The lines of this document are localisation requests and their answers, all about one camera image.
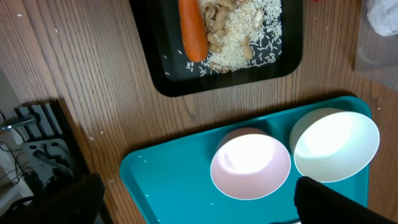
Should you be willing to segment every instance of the white bowl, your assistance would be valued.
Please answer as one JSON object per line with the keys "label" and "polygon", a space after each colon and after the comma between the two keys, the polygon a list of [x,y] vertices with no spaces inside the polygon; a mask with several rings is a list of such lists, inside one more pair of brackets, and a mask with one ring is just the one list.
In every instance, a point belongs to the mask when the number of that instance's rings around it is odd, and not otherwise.
{"label": "white bowl", "polygon": [[319,182],[355,175],[370,163],[379,143],[379,130],[372,119],[334,108],[307,113],[290,134],[297,170]]}

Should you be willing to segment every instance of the teal tray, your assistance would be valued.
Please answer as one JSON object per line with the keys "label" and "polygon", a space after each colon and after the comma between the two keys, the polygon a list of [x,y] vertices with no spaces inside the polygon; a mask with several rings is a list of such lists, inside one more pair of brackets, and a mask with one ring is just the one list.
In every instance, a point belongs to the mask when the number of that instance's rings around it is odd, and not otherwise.
{"label": "teal tray", "polygon": [[[324,107],[371,117],[369,106],[352,96],[301,106],[132,152],[122,161],[121,178],[150,224],[268,224],[298,219],[293,197],[300,174],[293,157],[285,184],[273,194],[251,201],[219,192],[210,178],[210,163],[220,139],[242,127],[261,129],[289,149],[293,125],[306,113]],[[367,207],[368,183],[369,166],[349,179],[325,185]]]}

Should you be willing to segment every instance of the pink bowl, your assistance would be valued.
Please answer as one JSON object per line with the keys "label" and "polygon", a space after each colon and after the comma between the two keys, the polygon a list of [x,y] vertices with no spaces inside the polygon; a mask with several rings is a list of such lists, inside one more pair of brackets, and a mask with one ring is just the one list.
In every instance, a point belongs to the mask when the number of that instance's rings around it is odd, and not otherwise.
{"label": "pink bowl", "polygon": [[290,173],[290,155],[278,140],[256,128],[240,128],[219,143],[210,175],[216,188],[238,200],[270,195]]}

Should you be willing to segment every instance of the uncooked rice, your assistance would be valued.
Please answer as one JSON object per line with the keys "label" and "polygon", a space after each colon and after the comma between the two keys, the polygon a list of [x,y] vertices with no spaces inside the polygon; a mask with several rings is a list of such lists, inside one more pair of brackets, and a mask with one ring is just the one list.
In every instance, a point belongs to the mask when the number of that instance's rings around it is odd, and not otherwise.
{"label": "uncooked rice", "polygon": [[[205,14],[205,5],[207,3],[216,4],[217,0],[201,0],[202,16]],[[208,66],[211,62],[215,62],[222,66],[229,66],[232,71],[248,68],[251,63],[256,64],[255,60],[251,62],[243,58],[243,47],[239,43],[246,36],[250,36],[251,41],[249,44],[253,50],[253,55],[255,55],[253,45],[256,48],[260,46],[262,49],[261,40],[264,37],[271,39],[271,37],[266,35],[267,32],[271,33],[272,42],[269,42],[264,50],[270,47],[272,51],[275,48],[272,43],[277,40],[280,41],[279,37],[282,36],[282,25],[279,20],[282,12],[281,6],[280,0],[253,0],[252,2],[240,4],[233,11],[228,11],[225,23],[225,29],[228,29],[228,34],[220,38],[220,42],[224,45],[223,50],[221,53],[210,54],[203,64]],[[264,11],[265,26],[263,24],[259,29],[253,28],[252,24],[253,15],[255,15],[257,10]]]}

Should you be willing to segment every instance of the black tray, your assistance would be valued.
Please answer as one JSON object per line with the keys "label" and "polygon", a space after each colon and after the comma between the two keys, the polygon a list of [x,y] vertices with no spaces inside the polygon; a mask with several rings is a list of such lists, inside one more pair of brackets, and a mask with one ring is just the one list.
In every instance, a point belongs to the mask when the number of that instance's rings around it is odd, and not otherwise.
{"label": "black tray", "polygon": [[182,47],[178,0],[130,0],[130,5],[152,81],[156,89],[166,96],[283,77],[292,73],[302,58],[302,0],[282,0],[282,54],[276,63],[204,77],[186,69],[189,59]]}

